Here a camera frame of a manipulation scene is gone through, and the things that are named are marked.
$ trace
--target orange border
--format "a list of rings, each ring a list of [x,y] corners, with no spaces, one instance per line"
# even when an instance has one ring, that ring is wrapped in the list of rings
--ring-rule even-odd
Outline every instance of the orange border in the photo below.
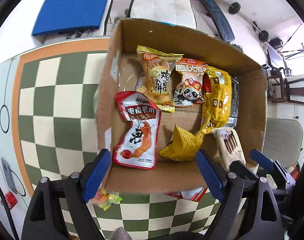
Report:
[[[88,39],[81,41],[69,41],[64,43],[58,43],[47,47],[40,47],[39,49],[27,52],[20,56],[20,61],[15,73],[13,83],[13,94],[12,94],[12,137],[16,159],[18,161],[21,176],[24,184],[28,190],[29,195],[32,197],[34,190],[28,178],[27,171],[25,169],[23,154],[21,151],[20,137],[19,137],[19,95],[20,95],[20,82],[22,77],[23,65],[33,60],[38,60],[45,57],[51,57],[55,55],[73,53],[73,52],[84,52],[84,51],[100,51],[108,50],[110,38],[98,38]]]

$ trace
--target smartphone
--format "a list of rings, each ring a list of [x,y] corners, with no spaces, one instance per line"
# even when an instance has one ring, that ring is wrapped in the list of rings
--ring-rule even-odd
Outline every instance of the smartphone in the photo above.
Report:
[[[13,177],[12,177],[10,165],[3,158],[1,158],[1,163],[2,163],[3,172],[4,172],[4,175],[5,175],[6,182],[9,186],[10,190],[12,190],[15,194],[17,194],[18,192],[17,192],[17,190],[15,188],[15,185],[14,185],[14,182],[13,182]]]

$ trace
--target cartoon panda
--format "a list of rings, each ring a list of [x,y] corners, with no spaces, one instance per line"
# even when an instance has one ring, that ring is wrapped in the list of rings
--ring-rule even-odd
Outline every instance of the cartoon panda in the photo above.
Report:
[[[182,94],[187,100],[194,101],[200,97],[201,88],[202,85],[200,82],[189,78],[184,81]]]

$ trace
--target blue cushion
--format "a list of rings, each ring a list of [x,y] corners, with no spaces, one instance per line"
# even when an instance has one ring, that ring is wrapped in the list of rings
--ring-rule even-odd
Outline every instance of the blue cushion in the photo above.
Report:
[[[106,3],[107,0],[45,0],[32,35],[98,29]]]

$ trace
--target cardboard box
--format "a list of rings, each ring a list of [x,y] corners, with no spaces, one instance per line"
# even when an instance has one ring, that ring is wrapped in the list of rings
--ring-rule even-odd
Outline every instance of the cardboard box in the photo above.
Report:
[[[263,149],[266,127],[266,80],[261,66],[229,44],[196,30],[169,26],[144,19],[123,19],[117,25],[108,51],[99,86],[98,124],[99,149],[114,152],[115,146],[129,129],[121,119],[115,102],[117,92],[134,90],[142,72],[136,54],[138,45],[164,53],[183,53],[227,71],[239,79],[239,119],[237,133],[249,165],[256,163],[250,150]],[[171,87],[175,89],[181,77],[174,71]],[[200,128],[201,106],[177,108],[174,113],[162,113],[158,150],[163,149],[172,136],[174,124],[195,133]],[[204,136],[202,148],[214,156],[215,138]],[[112,165],[103,181],[106,190],[133,193],[155,193],[190,190],[206,186],[196,163],[173,162],[159,156],[154,170]]]

